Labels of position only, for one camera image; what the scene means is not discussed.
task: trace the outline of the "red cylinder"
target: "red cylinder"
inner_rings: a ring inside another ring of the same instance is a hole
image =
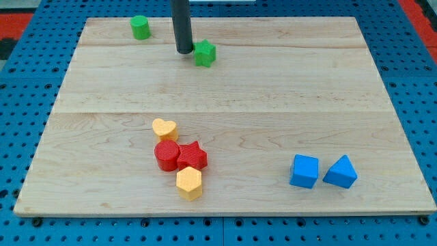
[[[164,140],[156,144],[155,157],[161,170],[170,172],[178,168],[179,145],[173,140]]]

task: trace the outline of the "yellow hexagonal block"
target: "yellow hexagonal block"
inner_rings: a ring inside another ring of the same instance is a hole
[[[184,168],[176,174],[176,187],[182,198],[193,201],[202,195],[202,173],[192,167]]]

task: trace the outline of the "yellow heart block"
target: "yellow heart block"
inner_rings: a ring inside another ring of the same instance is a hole
[[[158,141],[177,141],[179,138],[177,125],[174,121],[165,121],[163,119],[157,118],[152,122],[152,128],[156,136],[158,137]]]

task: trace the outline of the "blue grid surface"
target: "blue grid surface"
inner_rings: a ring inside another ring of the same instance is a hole
[[[193,16],[355,16],[437,198],[437,66],[395,0],[196,4]],[[42,0],[0,73],[0,245],[437,245],[437,216],[19,218],[16,197],[88,17],[169,16],[168,0]]]

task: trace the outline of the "blue cube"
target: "blue cube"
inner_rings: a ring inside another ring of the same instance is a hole
[[[323,178],[323,182],[349,189],[358,178],[347,155],[343,155]]]
[[[319,178],[319,159],[297,154],[290,173],[291,185],[311,189]]]

